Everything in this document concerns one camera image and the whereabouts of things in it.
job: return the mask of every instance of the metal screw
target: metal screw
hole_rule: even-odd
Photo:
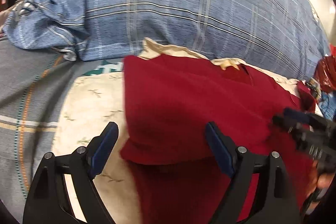
[[[273,152],[272,152],[272,156],[273,156],[274,158],[279,158],[279,157],[280,157],[280,154],[279,154],[278,152],[276,152],[276,151],[273,151]]]
[[[47,152],[47,153],[44,154],[44,157],[46,159],[50,159],[52,156],[53,156],[53,154],[51,152]]]
[[[83,154],[85,152],[85,150],[86,150],[85,146],[81,146],[81,147],[77,148],[77,153]]]
[[[247,151],[247,149],[244,146],[239,146],[238,147],[238,152],[244,154],[244,153],[246,153],[246,151]]]

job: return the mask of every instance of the blue striped fabric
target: blue striped fabric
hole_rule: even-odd
[[[322,92],[319,108],[323,114],[323,117],[332,121],[336,115],[336,92]]]
[[[237,57],[287,78],[307,79],[329,53],[308,0],[26,2],[33,9],[22,15],[13,11],[5,23],[11,42],[73,51],[82,60],[137,54],[142,39],[150,37],[210,59]]]

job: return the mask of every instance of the blue gripper pad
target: blue gripper pad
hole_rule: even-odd
[[[232,178],[237,161],[236,145],[233,140],[224,136],[214,122],[207,123],[205,138],[221,172]]]
[[[91,159],[91,168],[89,171],[89,176],[93,179],[96,175],[99,175],[109,158],[114,145],[118,139],[119,130],[116,123],[112,123],[108,132],[105,134],[102,142],[98,146],[96,152]]]
[[[283,110],[283,115],[297,122],[309,124],[309,116],[307,114],[293,110],[289,107],[286,107]]]

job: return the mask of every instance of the red cloth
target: red cloth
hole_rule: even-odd
[[[209,222],[230,182],[206,143],[209,121],[253,153],[278,151],[302,205],[312,162],[271,119],[285,107],[314,110],[315,101],[302,83],[299,92],[307,98],[305,104],[266,74],[245,65],[239,68],[222,70],[208,60],[167,55],[125,58],[130,138],[121,156],[130,161],[144,224]],[[249,214],[256,183],[257,175],[239,220]]]

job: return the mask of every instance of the red plastic bag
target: red plastic bag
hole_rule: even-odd
[[[336,58],[322,58],[317,64],[314,78],[320,82],[322,91],[330,93],[336,90]]]

